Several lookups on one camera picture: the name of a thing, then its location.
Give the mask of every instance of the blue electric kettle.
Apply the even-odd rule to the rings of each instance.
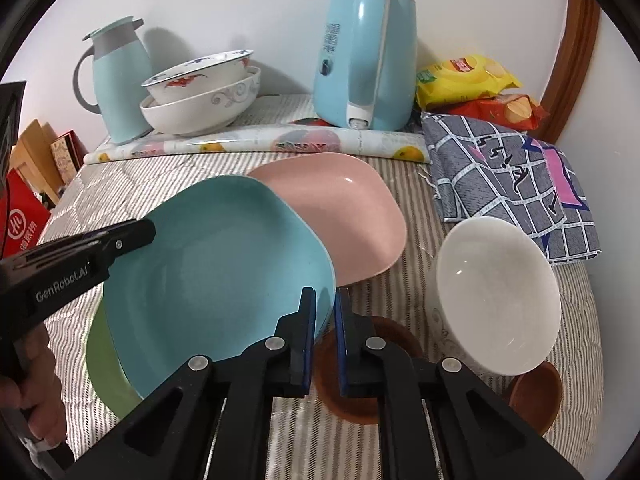
[[[355,130],[399,130],[415,93],[415,0],[331,0],[316,113]]]

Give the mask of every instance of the pink plate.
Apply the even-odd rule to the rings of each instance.
[[[334,263],[337,286],[384,272],[404,251],[406,223],[398,204],[376,170],[354,156],[296,156],[248,176],[269,186],[316,232]]]

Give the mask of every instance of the green plate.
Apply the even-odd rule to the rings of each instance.
[[[122,371],[102,302],[86,340],[86,369],[95,393],[118,418],[129,415],[142,402]]]

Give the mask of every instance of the red shopping bag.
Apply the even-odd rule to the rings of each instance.
[[[8,192],[0,198],[0,235],[4,238],[2,257],[25,251],[38,243],[50,213],[33,195],[17,171],[7,174]],[[9,200],[9,216],[6,201]]]

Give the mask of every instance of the yellow snack bag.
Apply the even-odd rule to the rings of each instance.
[[[493,97],[506,88],[521,86],[516,76],[500,63],[473,54],[420,70],[415,94],[420,108],[430,109]]]

